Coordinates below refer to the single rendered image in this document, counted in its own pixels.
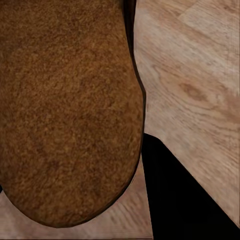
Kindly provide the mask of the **sandal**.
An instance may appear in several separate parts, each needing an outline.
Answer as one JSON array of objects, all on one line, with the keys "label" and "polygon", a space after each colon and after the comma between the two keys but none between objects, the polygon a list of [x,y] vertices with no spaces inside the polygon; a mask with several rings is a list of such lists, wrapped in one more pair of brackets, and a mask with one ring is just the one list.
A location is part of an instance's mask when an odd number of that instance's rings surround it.
[{"label": "sandal", "polygon": [[0,185],[31,220],[89,222],[141,157],[137,0],[0,0]]}]

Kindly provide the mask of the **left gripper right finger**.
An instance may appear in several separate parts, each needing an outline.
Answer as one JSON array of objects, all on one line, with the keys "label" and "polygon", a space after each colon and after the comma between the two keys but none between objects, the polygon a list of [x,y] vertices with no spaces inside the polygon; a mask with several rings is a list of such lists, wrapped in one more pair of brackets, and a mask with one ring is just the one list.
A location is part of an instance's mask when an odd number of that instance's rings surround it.
[{"label": "left gripper right finger", "polygon": [[240,229],[160,139],[144,133],[141,155],[154,240],[240,240]]}]

